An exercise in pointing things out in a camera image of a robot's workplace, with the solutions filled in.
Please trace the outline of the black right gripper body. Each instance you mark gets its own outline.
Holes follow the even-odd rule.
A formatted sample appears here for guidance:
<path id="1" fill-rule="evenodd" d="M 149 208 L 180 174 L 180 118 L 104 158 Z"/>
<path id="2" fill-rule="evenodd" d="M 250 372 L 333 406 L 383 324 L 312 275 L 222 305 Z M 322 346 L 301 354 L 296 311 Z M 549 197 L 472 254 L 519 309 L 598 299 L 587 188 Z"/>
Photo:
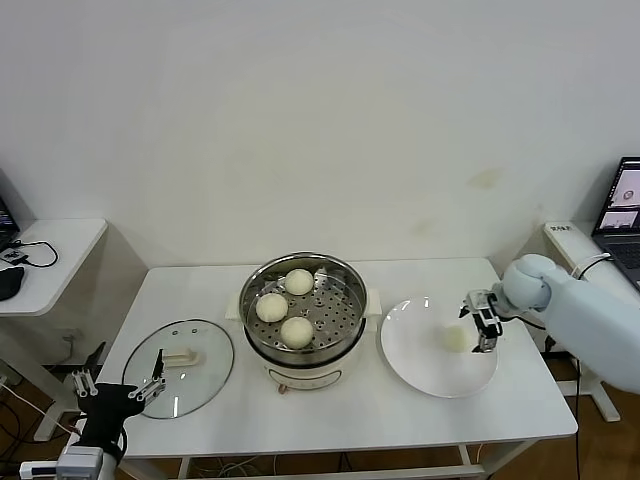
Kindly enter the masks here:
<path id="1" fill-rule="evenodd" d="M 474 314 L 474 323 L 482 336 L 501 336 L 502 325 L 499 318 L 489 309 L 480 309 Z"/>

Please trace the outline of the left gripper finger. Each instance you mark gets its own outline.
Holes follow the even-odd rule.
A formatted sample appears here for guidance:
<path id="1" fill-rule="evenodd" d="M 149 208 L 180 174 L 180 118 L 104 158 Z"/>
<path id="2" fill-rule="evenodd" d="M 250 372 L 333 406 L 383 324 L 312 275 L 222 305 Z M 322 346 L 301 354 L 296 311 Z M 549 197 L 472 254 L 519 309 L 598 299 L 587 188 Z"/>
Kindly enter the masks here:
<path id="1" fill-rule="evenodd" d="M 128 398 L 132 400 L 154 400 L 166 388 L 166 380 L 163 377 L 164 361 L 163 350 L 158 351 L 156 361 L 149 379 L 144 380 L 143 384 L 128 394 Z"/>
<path id="2" fill-rule="evenodd" d="M 86 358 L 85 363 L 79 369 L 71 372 L 74 393 L 78 398 L 86 398 L 98 394 L 95 380 L 100 370 L 98 361 L 105 346 L 106 343 L 101 342 L 97 349 Z"/>

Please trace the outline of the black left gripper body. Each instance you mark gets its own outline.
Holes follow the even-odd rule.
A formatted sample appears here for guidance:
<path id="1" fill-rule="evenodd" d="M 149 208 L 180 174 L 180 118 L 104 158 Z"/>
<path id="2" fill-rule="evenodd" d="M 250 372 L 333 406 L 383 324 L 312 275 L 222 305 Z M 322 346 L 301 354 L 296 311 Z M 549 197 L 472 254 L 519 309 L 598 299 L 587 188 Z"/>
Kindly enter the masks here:
<path id="1" fill-rule="evenodd" d="M 96 388 L 96 395 L 79 399 L 81 412 L 86 415 L 79 444 L 99 448 L 117 446 L 125 421 L 142 413 L 143 403 L 135 396 L 130 397 L 135 386 L 99 383 Z"/>

